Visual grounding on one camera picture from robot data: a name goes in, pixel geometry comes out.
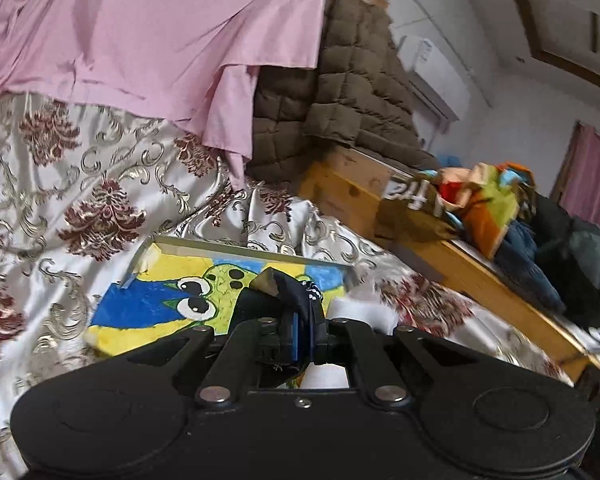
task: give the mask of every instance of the brown quilted blanket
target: brown quilted blanket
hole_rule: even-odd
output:
[[[384,10],[362,0],[326,0],[318,67],[262,67],[248,175],[291,181],[329,142],[401,169],[439,167],[420,148],[411,120],[414,96],[389,24]]]

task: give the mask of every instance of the air conditioner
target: air conditioner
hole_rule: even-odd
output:
[[[398,56],[414,90],[449,121],[464,117],[469,91],[458,72],[431,41],[404,36],[398,42]]]

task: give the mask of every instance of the pink curtain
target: pink curtain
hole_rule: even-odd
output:
[[[593,126],[581,124],[577,133],[573,165],[560,205],[600,226],[600,135]]]

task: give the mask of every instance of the circular cover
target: circular cover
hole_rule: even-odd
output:
[[[69,373],[16,403],[11,429],[30,465],[84,476],[121,472],[163,450],[186,421],[182,399],[158,368]]]
[[[450,373],[422,401],[420,421],[450,460],[485,476],[559,472],[595,429],[592,410],[558,381],[525,373]]]

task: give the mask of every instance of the pink fabric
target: pink fabric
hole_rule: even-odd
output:
[[[250,67],[314,68],[323,7],[324,0],[0,0],[0,94],[35,91],[167,118],[209,147],[249,158],[257,79]]]
[[[600,226],[600,136],[593,126],[578,131],[575,158],[560,205]]]

